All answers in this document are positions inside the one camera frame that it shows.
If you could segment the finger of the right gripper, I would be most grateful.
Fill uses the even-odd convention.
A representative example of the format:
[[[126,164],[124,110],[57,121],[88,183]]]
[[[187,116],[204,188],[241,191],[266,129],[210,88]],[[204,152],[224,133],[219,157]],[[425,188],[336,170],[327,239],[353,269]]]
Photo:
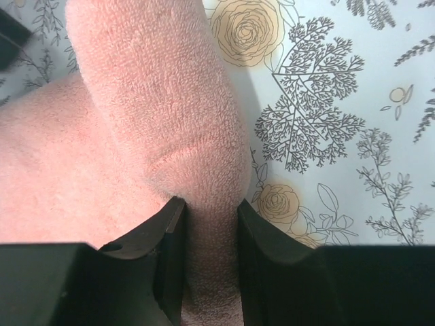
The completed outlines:
[[[1,72],[7,71],[32,38],[32,32],[23,24],[1,10]]]

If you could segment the pink towel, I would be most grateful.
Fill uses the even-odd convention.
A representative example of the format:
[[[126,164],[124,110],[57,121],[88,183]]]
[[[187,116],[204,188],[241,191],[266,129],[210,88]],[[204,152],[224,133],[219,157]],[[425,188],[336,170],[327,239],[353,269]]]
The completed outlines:
[[[249,137],[201,1],[68,1],[79,71],[1,108],[1,242],[100,247],[190,211],[183,325],[242,325]]]

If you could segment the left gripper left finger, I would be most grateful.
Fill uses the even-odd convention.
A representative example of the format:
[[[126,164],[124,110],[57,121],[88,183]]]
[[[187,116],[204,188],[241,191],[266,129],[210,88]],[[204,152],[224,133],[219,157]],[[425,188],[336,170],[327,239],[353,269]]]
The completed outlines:
[[[96,249],[86,243],[1,245],[2,325],[178,325],[186,203]]]

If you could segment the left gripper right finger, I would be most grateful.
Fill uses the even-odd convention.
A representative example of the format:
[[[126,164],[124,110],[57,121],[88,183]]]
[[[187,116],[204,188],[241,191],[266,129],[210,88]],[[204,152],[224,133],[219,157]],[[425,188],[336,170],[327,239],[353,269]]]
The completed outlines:
[[[434,324],[434,247],[311,249],[247,201],[237,215],[246,325]]]

